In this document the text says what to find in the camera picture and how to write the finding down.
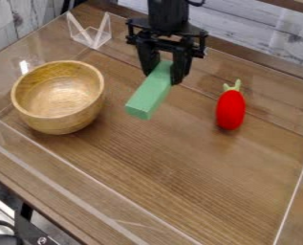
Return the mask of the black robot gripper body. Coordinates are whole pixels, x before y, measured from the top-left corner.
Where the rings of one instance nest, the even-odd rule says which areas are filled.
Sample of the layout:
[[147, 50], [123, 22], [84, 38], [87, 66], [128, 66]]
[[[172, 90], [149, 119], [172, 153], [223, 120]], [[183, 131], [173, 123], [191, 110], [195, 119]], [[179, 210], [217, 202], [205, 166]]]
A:
[[152, 49], [173, 52], [181, 45], [189, 57], [204, 57], [208, 32], [189, 23], [189, 6], [201, 7], [204, 0], [147, 0], [148, 17], [127, 21], [127, 43], [145, 41]]

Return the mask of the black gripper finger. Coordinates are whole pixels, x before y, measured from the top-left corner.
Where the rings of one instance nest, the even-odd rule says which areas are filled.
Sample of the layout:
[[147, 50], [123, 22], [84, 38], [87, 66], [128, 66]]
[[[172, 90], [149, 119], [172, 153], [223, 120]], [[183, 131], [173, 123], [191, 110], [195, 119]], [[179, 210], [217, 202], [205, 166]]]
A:
[[148, 76], [160, 62], [160, 53], [155, 45], [145, 41], [136, 43], [136, 52], [143, 74]]
[[189, 50], [177, 50], [172, 53], [172, 65], [169, 68], [171, 84], [179, 84], [189, 74], [192, 65], [192, 52]]

